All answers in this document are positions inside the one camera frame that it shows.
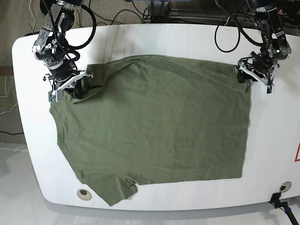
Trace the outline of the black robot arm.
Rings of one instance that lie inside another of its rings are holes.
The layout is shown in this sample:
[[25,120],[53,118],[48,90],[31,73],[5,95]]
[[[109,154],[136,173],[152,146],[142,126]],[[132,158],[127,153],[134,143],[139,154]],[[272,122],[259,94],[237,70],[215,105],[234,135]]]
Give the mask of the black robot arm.
[[78,5],[68,0],[56,0],[51,5],[45,1],[42,3],[47,15],[32,52],[49,70],[43,77],[43,81],[48,81],[52,88],[49,101],[62,100],[65,92],[75,99],[81,99],[81,78],[84,72],[78,70],[75,64],[80,54],[74,47],[69,46],[65,38],[66,32],[72,28],[75,21],[74,11]]
[[238,80],[260,81],[271,86],[274,69],[279,60],[285,60],[291,53],[282,23],[275,7],[275,0],[248,0],[248,7],[255,10],[254,25],[261,32],[262,42],[254,41],[235,20],[239,32],[253,45],[260,47],[260,53],[251,52],[250,56],[238,61]]

